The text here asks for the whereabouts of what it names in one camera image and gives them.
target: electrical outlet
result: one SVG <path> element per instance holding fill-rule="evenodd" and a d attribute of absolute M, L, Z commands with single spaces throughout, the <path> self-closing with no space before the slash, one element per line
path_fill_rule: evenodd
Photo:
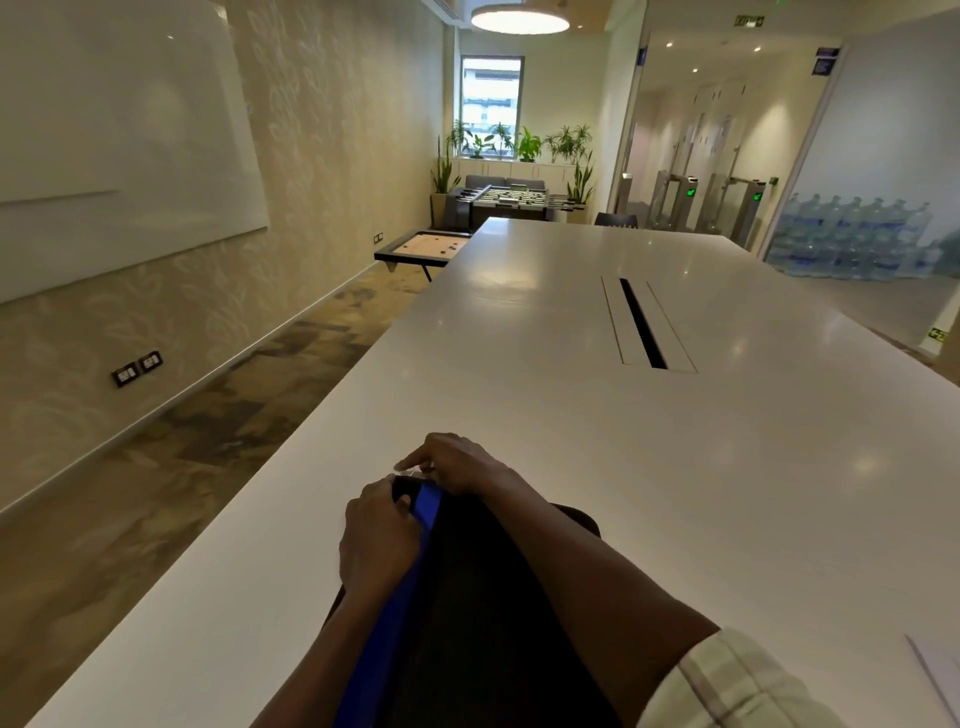
<path fill-rule="evenodd" d="M 136 369 L 136 362 L 132 361 L 130 364 L 120 367 L 116 372 L 112 372 L 110 376 L 113 377 L 113 383 L 117 385 L 117 389 L 120 389 L 139 378 L 140 373 Z"/>
<path fill-rule="evenodd" d="M 163 363 L 163 357 L 160 356 L 160 352 L 150 352 L 146 356 L 141 356 L 136 361 L 140 365 L 140 370 L 144 374 L 148 374 Z"/>

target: beige sleeve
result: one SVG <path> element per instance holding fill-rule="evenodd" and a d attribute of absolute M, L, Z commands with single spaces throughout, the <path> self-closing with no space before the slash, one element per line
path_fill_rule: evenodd
<path fill-rule="evenodd" d="M 746 635 L 726 629 L 691 649 L 660 684 L 637 728 L 844 728 Z"/>

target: floor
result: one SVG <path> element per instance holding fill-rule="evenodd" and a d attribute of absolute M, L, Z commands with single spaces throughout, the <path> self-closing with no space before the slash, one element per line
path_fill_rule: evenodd
<path fill-rule="evenodd" d="M 20 728 L 427 285 L 377 263 L 0 527 L 0 728 Z"/>
<path fill-rule="evenodd" d="M 957 280 L 942 276 L 889 283 L 810 278 L 797 281 L 858 324 L 911 349 L 923 342 L 958 285 Z"/>

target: green exit sign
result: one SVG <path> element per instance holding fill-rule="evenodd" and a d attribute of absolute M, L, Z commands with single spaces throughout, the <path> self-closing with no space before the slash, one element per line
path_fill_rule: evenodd
<path fill-rule="evenodd" d="M 762 28 L 763 21 L 767 19 L 766 15 L 738 15 L 734 28 Z"/>

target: patterned carpet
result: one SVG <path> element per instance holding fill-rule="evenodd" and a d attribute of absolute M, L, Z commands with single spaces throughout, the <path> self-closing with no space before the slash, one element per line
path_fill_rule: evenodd
<path fill-rule="evenodd" d="M 0 728 L 27 723 L 426 285 L 378 263 L 0 528 Z"/>

